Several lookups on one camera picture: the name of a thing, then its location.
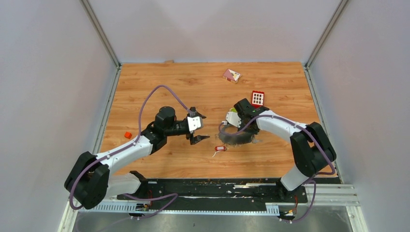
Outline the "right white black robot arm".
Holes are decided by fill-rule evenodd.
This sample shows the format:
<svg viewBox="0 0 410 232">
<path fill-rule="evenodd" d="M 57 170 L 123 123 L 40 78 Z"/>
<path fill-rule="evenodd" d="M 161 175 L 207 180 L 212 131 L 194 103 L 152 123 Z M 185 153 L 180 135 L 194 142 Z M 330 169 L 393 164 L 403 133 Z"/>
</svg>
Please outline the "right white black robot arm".
<svg viewBox="0 0 410 232">
<path fill-rule="evenodd" d="M 294 166 L 279 180 L 276 195 L 279 200 L 288 202 L 295 196 L 295 189 L 323 174 L 323 168 L 329 166 L 333 175 L 336 170 L 333 162 L 337 154 L 321 124 L 299 123 L 279 116 L 265 106 L 258 108 L 246 99 L 234 105 L 238 120 L 228 120 L 237 124 L 239 132 L 258 134 L 266 131 L 289 142 L 293 152 Z"/>
</svg>

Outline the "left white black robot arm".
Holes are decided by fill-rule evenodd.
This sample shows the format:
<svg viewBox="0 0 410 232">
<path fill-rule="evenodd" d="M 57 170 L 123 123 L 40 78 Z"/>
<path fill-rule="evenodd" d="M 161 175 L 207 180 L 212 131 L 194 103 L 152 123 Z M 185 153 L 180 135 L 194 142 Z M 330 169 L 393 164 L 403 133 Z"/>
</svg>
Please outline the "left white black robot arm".
<svg viewBox="0 0 410 232">
<path fill-rule="evenodd" d="M 150 156 L 164 147 L 170 136 L 184 135 L 191 145 L 209 138 L 195 135 L 206 117 L 191 107 L 183 120 L 177 120 L 173 107 L 162 107 L 135 139 L 109 151 L 96 155 L 82 153 L 68 175 L 64 187 L 70 198 L 76 199 L 85 209 L 92 209 L 108 197 L 131 194 L 135 199 L 144 199 L 148 186 L 144 178 L 133 171 L 116 176 L 115 173 L 131 162 Z"/>
</svg>

